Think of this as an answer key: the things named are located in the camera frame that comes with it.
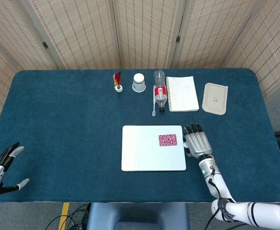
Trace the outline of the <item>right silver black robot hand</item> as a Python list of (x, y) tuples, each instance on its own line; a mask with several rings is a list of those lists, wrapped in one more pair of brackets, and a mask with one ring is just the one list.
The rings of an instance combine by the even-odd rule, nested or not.
[(212, 154), (211, 145), (200, 124), (183, 127), (183, 145), (185, 154), (198, 160), (209, 158)]

